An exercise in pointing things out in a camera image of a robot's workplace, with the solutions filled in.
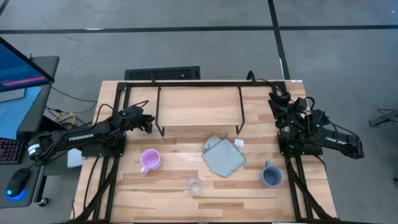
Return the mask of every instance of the computer monitor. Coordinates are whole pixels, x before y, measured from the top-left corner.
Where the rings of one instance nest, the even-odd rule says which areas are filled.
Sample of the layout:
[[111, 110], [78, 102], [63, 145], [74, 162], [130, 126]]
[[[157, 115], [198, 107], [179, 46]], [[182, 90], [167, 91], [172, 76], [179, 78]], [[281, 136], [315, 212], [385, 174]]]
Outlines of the computer monitor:
[[53, 77], [0, 37], [0, 94], [50, 82]]

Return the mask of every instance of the gray towel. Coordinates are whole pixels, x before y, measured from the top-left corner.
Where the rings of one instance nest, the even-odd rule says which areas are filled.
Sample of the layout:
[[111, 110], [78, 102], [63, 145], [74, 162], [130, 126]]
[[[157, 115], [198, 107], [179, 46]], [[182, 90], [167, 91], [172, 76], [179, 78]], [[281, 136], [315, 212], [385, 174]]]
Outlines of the gray towel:
[[213, 173], [222, 177], [229, 177], [246, 162], [237, 147], [227, 138], [220, 139], [217, 135], [210, 137], [203, 145], [202, 158]]

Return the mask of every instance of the purple mug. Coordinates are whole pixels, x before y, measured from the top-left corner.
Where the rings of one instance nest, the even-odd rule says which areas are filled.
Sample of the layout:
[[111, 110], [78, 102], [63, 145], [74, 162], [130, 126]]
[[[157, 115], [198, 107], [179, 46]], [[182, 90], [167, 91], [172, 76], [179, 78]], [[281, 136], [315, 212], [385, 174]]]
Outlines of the purple mug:
[[146, 174], [149, 170], [159, 169], [162, 165], [162, 158], [155, 149], [147, 149], [141, 155], [141, 164], [140, 173]]

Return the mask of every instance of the gray mug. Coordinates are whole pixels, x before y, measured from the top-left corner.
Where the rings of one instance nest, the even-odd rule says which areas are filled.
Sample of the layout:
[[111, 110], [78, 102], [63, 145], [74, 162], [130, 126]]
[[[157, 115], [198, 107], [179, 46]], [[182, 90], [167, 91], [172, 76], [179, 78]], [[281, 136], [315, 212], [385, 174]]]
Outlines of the gray mug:
[[266, 168], [260, 173], [260, 182], [270, 187], [277, 187], [282, 182], [282, 172], [266, 161]]

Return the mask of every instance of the gray floor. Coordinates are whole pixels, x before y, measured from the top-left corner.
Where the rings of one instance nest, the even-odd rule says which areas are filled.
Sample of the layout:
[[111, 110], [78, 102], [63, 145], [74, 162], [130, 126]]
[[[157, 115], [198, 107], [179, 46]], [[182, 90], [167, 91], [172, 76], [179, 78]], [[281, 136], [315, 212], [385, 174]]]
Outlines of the gray floor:
[[[396, 1], [278, 0], [282, 26], [398, 24]], [[271, 25], [267, 1], [11, 0], [0, 29], [73, 29], [170, 26]], [[308, 95], [332, 121], [357, 133], [365, 159], [325, 150], [327, 174], [338, 216], [344, 220], [396, 223], [397, 126], [377, 129], [368, 119], [378, 108], [397, 108], [398, 30], [283, 31], [291, 79], [304, 80]], [[202, 79], [281, 79], [272, 31], [140, 34], [2, 35], [25, 54], [61, 57], [55, 86], [95, 99], [103, 80], [121, 80], [129, 68], [199, 65]], [[89, 104], [52, 92], [48, 106], [81, 111]], [[81, 116], [85, 121], [93, 113]], [[78, 170], [49, 178], [45, 208], [0, 210], [0, 223], [66, 220]]]

